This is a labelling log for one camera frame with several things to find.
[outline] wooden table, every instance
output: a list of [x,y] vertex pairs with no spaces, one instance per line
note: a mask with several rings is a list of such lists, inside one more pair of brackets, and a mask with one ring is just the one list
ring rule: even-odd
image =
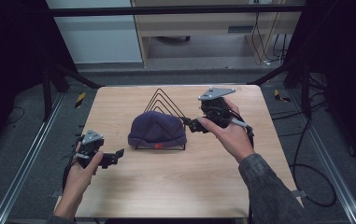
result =
[[[278,141],[262,92],[257,86],[227,95],[254,129],[255,150],[289,189],[292,175]],[[248,190],[235,159],[212,133],[186,129],[186,150],[134,149],[127,135],[161,88],[188,118],[202,115],[197,97],[209,86],[104,87],[93,102],[84,132],[105,137],[105,152],[125,148],[118,165],[99,169],[84,194],[77,217],[246,217]]]

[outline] gray floor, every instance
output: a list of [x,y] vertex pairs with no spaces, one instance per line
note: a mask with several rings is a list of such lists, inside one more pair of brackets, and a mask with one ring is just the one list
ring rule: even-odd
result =
[[[246,83],[262,77],[278,61],[271,65],[258,65],[250,55],[248,44],[243,36],[192,36],[190,42],[154,38],[151,42],[150,60],[147,68],[118,68],[102,73],[83,72],[82,75],[104,85],[163,85],[163,84],[214,84]],[[294,103],[274,98],[274,89],[282,96],[291,97],[298,89],[283,90],[281,81],[284,75],[273,78],[262,86],[264,99],[273,118],[298,111]],[[52,124],[50,132],[36,157],[35,163],[22,186],[12,207],[9,219],[46,219],[52,213],[56,198],[50,195],[61,186],[62,172],[67,161],[61,157],[71,150],[76,133],[81,133],[79,125],[85,123],[91,109],[96,90],[91,90],[76,80],[68,79],[71,88],[62,93],[64,99],[60,112]],[[81,108],[74,108],[78,95],[85,91],[86,97]],[[314,104],[321,102],[322,96],[314,98]],[[11,124],[6,125],[0,135],[0,202],[3,200],[15,174],[35,139],[42,124],[42,88],[35,86],[16,97],[10,115]],[[278,135],[299,133],[305,124],[300,116],[275,120]],[[313,127],[320,133],[327,151],[336,167],[348,184],[356,200],[356,158],[349,155],[348,144],[332,115],[322,106],[313,112]],[[292,162],[300,135],[280,136],[288,163]],[[324,172],[316,149],[309,134],[306,134],[300,147],[298,161],[312,165]],[[316,201],[329,202],[332,191],[327,183],[313,172],[297,168],[297,181],[302,189]],[[308,213],[319,223],[349,223],[345,207],[337,202],[332,207],[323,208],[303,199]]]

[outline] black wire frame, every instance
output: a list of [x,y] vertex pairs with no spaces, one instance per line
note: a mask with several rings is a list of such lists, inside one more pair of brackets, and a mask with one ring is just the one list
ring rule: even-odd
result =
[[[148,105],[146,106],[145,110],[143,111],[143,113],[149,112],[149,111],[156,111],[159,110],[161,113],[163,114],[168,114],[174,117],[178,117],[178,118],[182,118],[185,117],[183,112],[178,108],[178,106],[172,101],[172,99],[161,89],[158,88],[155,93],[152,95]],[[159,127],[161,127],[169,136],[173,137],[173,135],[166,130],[162,125],[160,125],[160,123],[158,123],[157,121],[155,121],[150,127],[152,127],[153,125],[159,125]],[[186,125],[183,125],[183,129],[184,132],[186,133]],[[135,149],[157,149],[157,150],[186,150],[186,144],[181,144],[178,140],[175,140],[178,144],[179,147],[162,147],[162,148],[147,148],[147,147],[140,147],[139,143],[141,141],[139,141],[136,146]]]

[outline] gray sleeve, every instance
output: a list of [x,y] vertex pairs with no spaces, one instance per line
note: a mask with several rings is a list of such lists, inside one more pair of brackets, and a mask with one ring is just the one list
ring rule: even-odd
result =
[[261,155],[246,157],[238,169],[248,186],[250,207],[256,223],[313,223]]
[[76,222],[72,222],[68,219],[57,217],[57,216],[50,216],[45,224],[75,224]]

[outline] black pole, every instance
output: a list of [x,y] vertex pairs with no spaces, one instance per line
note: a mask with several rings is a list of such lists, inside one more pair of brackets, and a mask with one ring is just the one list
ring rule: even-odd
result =
[[156,14],[204,14],[238,12],[297,12],[310,9],[314,5],[217,5],[217,6],[174,6],[174,7],[97,7],[97,8],[57,8],[50,10],[28,10],[24,13],[36,16],[83,17],[83,16],[122,16]]

